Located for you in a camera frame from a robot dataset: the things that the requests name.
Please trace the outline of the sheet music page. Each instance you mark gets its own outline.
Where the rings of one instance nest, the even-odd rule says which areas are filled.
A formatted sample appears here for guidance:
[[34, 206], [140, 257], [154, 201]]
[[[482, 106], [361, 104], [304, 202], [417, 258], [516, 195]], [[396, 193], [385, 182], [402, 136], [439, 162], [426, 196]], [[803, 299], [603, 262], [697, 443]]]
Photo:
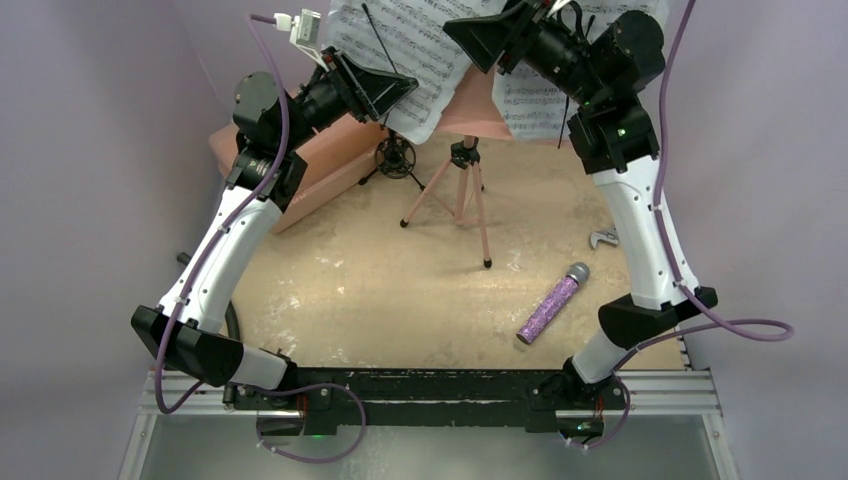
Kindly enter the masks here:
[[418, 87], [379, 120], [415, 145], [436, 130], [471, 60], [446, 22], [503, 11], [504, 1], [332, 1], [328, 42], [362, 66], [413, 77]]
[[[593, 41], [621, 14], [642, 11], [664, 26], [670, 14], [665, 0], [581, 1], [583, 30]], [[517, 65], [508, 75], [494, 77], [492, 101], [501, 114], [511, 137], [516, 141], [555, 143], [568, 133], [564, 126], [577, 106], [552, 83], [526, 63]]]

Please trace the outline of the pink music stand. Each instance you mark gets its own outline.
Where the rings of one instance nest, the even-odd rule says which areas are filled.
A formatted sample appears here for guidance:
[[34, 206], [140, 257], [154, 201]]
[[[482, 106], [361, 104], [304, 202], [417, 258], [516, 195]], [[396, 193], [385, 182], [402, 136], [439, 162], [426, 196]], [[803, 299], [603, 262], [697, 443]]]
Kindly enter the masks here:
[[[439, 166], [428, 183], [419, 187], [419, 196], [399, 222], [402, 228], [408, 227], [427, 199], [436, 201], [451, 216], [454, 225], [473, 225], [479, 229], [485, 269], [492, 267], [492, 257], [483, 198], [485, 186], [479, 141], [482, 138], [512, 138], [505, 120], [491, 99], [494, 79], [493, 73], [482, 73], [471, 67], [460, 81], [436, 129], [461, 134], [463, 139], [451, 146], [450, 157]], [[451, 167], [458, 169], [458, 183], [455, 201], [448, 204], [437, 194], [437, 186]]]

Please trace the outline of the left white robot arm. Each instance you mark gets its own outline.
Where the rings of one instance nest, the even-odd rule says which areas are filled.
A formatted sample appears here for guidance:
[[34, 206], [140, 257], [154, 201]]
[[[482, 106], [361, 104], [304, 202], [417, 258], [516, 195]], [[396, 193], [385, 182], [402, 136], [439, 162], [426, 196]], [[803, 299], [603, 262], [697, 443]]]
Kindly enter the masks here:
[[273, 74], [245, 76], [234, 92], [237, 155], [217, 214], [176, 283], [155, 307], [140, 306], [131, 326], [156, 368], [181, 371], [211, 386], [259, 387], [272, 408], [297, 399], [285, 357], [221, 334], [225, 312], [250, 259], [281, 218], [307, 169], [298, 149], [340, 118], [384, 117], [419, 85], [417, 79], [357, 64], [329, 47], [296, 95]]

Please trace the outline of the black microphone shock mount stand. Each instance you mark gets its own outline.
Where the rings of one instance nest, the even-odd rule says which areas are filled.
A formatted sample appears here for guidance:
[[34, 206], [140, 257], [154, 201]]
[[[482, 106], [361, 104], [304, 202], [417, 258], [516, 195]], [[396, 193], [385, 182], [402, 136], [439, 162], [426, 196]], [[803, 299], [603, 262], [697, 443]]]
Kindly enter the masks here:
[[409, 177], [421, 191], [425, 189], [425, 185], [414, 174], [417, 155], [413, 144], [395, 130], [389, 129], [387, 136], [377, 145], [374, 161], [374, 169], [358, 181], [359, 186], [366, 185], [376, 174], [381, 174], [393, 180]]

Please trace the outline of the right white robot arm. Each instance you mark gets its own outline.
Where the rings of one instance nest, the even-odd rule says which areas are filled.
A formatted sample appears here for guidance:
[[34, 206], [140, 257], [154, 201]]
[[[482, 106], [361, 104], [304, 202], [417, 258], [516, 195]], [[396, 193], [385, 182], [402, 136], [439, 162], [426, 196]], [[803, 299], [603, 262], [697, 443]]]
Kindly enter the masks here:
[[443, 29], [478, 69], [505, 75], [525, 64], [577, 106], [569, 139], [607, 202], [631, 282], [628, 294], [601, 306], [599, 331], [564, 364], [563, 397], [584, 407], [628, 353], [715, 307], [718, 296], [686, 264], [659, 185], [659, 141], [639, 100], [665, 68], [661, 25], [627, 10], [588, 39], [553, 13], [549, 1], [516, 1]]

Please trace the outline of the purple glitter microphone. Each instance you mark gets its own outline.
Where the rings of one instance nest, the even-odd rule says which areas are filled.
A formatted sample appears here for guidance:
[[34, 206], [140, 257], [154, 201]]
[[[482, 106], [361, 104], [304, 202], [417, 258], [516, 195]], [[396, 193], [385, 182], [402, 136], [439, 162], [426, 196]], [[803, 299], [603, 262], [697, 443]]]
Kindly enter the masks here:
[[573, 263], [518, 330], [517, 339], [526, 345], [534, 343], [589, 278], [587, 264]]

